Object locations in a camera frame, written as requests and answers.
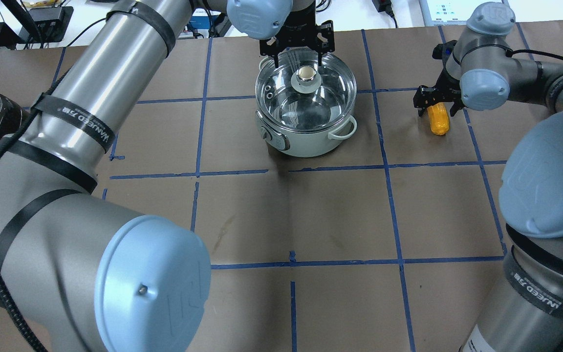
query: blue joint cap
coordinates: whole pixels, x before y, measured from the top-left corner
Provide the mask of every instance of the blue joint cap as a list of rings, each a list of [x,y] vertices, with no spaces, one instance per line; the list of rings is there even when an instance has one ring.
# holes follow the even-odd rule
[[[293,0],[228,0],[227,15],[242,33],[266,40],[279,33],[292,5]]]
[[[498,72],[471,69],[460,79],[462,102],[473,110],[492,110],[500,107],[510,95],[510,85]]]
[[[510,226],[532,238],[563,237],[563,112],[525,135],[502,180],[498,202]]]
[[[514,11],[500,2],[485,2],[479,5],[466,26],[480,34],[507,36],[516,23]]]
[[[103,253],[94,289],[108,352],[185,351],[203,318],[211,275],[194,233],[157,216],[123,225]]]

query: robotic arm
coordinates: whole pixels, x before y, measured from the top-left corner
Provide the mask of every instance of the robotic arm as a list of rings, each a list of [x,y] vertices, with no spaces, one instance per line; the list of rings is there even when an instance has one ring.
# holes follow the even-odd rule
[[[273,58],[288,46],[333,51],[314,0],[115,5],[31,120],[0,143],[0,306],[36,351],[44,346],[23,316],[47,327],[57,352],[183,351],[195,335],[211,276],[201,240],[89,194],[100,158],[197,7],[226,11]]]
[[[444,69],[413,99],[419,116],[439,102],[453,102],[454,116],[507,100],[555,113],[522,139],[505,166],[499,203],[514,246],[460,352],[563,352],[563,64],[512,58],[521,52],[505,42],[514,22],[503,4],[479,6],[458,41],[434,49]]]

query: stain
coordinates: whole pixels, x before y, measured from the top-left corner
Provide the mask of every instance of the stain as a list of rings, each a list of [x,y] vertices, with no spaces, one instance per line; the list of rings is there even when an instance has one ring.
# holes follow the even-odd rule
[[[330,235],[329,239],[331,240],[331,243],[333,243],[333,245],[335,245],[338,249],[344,249],[345,245],[344,243],[342,243],[338,238],[336,238],[334,235]]]
[[[235,215],[233,215],[231,218],[227,219],[227,221],[221,227],[221,231],[218,234],[217,242],[214,245],[214,249],[212,249],[212,254],[215,254],[217,252],[218,248],[221,246],[221,241],[223,240],[223,237],[225,237],[225,235],[227,234],[227,231],[230,229],[230,226],[234,222],[234,219],[236,219]]]

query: yellow object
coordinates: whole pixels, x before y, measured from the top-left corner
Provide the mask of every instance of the yellow object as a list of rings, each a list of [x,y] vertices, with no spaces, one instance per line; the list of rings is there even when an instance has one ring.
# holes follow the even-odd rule
[[[59,2],[60,0],[23,0],[23,4],[28,9],[33,7],[53,6]]]
[[[449,131],[449,114],[444,103],[437,103],[427,108],[429,127],[438,136],[443,136]]]

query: pot handle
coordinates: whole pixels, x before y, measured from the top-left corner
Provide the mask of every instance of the pot handle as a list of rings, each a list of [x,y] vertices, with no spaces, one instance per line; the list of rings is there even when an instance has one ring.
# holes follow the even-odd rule
[[[340,130],[344,129],[344,127],[346,127],[349,122],[353,124],[353,129],[351,130],[351,132],[349,132],[348,134],[345,134],[344,136],[337,135],[336,133],[338,133],[338,132],[340,132]],[[337,129],[331,131],[330,133],[327,133],[327,138],[337,139],[337,140],[349,139],[349,138],[351,138],[351,136],[353,136],[353,134],[355,134],[355,131],[357,131],[357,129],[358,129],[358,122],[355,120],[355,118],[353,116],[350,115],[348,122],[345,123],[344,125],[338,127]]]

